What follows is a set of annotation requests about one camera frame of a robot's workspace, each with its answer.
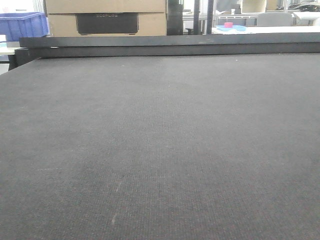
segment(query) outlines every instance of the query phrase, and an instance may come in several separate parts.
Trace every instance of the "wall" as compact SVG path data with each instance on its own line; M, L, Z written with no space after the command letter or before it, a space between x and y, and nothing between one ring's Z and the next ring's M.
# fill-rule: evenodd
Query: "wall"
M27 12L34 11L33 0L1 0L0 12L10 13L16 12L16 10L26 10Z

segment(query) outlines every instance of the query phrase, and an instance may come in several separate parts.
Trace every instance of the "black metal frame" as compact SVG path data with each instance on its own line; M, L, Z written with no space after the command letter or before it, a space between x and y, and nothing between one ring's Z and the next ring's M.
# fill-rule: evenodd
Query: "black metal frame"
M208 0L206 34L211 34L212 33L213 21L214 21L214 0Z
M320 33L21 38L21 66L38 58L320 53Z

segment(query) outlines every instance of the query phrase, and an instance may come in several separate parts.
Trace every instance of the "white table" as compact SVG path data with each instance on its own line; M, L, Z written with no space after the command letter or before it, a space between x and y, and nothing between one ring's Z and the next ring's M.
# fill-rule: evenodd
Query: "white table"
M19 49L20 47L0 47L0 55L15 55L15 50Z
M0 35L0 43L6 41L6 35ZM12 70L17 67L17 61L15 56L15 50L19 49L20 47L7 47L7 46L0 46L0 55L7 55L9 58L9 70Z
M249 26L246 31L221 31L212 28L213 34L269 34L269 33L320 33L320 26Z

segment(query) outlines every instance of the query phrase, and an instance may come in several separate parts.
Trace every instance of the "scratch mark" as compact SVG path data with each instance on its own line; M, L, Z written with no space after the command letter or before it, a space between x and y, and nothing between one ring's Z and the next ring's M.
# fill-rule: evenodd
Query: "scratch mark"
M113 216L112 220L111 220L112 225L115 225L117 215L118 215L118 213L116 212L115 215Z
M118 185L118 187L117 187L116 190L115 190L116 193L119 191L119 188L120 188L121 184L122 184L122 181L119 182L119 185Z

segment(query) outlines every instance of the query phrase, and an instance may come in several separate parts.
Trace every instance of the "blue plastic crate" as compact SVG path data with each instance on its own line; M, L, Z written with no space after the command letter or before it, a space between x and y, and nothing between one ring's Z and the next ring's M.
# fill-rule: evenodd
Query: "blue plastic crate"
M0 35L6 35L8 42L17 42L22 37L43 37L48 33L48 20L44 12L0 14Z

